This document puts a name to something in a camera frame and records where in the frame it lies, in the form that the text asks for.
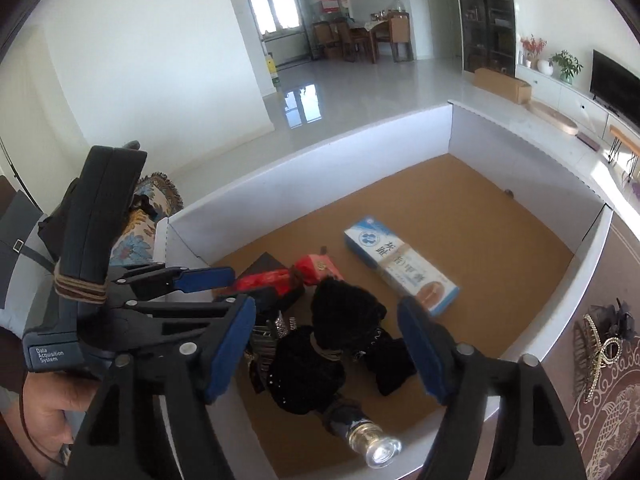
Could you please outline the person left hand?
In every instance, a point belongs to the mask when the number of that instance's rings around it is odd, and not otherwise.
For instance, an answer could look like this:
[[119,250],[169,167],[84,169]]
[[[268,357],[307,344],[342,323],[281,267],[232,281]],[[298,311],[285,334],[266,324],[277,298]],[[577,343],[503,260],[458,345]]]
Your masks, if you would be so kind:
[[88,410],[99,383],[64,373],[29,373],[21,394],[18,420],[28,433],[25,450],[36,471],[45,476],[64,445],[74,443],[67,412]]

